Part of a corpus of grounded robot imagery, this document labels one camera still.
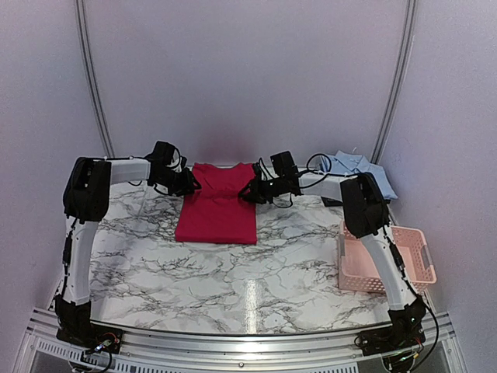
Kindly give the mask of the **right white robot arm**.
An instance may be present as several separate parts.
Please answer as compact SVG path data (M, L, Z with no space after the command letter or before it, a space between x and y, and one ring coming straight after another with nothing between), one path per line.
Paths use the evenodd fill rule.
M347 230L366 248L384 285L392 322L384 340L390 347L403 347L422 329L426 304L408 277L394 240L387 203L372 174L338 176L298 171L265 180L258 173L242 187L238 197L254 204L271 204L283 194L311 195L342 203Z

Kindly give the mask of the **magenta red garment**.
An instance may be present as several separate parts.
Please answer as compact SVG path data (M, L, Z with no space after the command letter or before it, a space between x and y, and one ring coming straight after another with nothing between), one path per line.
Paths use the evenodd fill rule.
M255 205L238 193L255 177L252 165L231 168L197 163L193 175L201 189L184 197L176 227L178 242L254 245Z

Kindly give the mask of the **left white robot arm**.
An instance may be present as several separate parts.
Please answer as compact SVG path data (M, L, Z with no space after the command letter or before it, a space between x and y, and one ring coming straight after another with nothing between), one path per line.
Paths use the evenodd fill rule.
M90 346L98 339L98 329L90 321L89 267L99 223L109 209L110 187L144 181L162 186L168 196L183 197L201 189L184 158L173 162L165 156L121 159L77 159L63 194L66 238L62 254L64 277L55 297L60 330Z

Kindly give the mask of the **light blue shirt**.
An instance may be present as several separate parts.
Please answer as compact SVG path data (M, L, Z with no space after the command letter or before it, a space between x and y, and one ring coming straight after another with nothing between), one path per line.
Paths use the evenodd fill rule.
M398 199L398 195L391 187L384 168L371 163L364 155L354 155L337 151L335 155L321 155L318 158L316 166L320 171L339 176L370 173L374 177L385 200Z

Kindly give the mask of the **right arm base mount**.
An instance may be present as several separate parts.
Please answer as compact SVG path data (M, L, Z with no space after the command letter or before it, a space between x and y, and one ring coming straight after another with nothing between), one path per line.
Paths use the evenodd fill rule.
M424 330L416 326L411 332L403 332L393 326L366 329L359 332L354 340L363 356L385 354L408 347L419 346L426 342Z

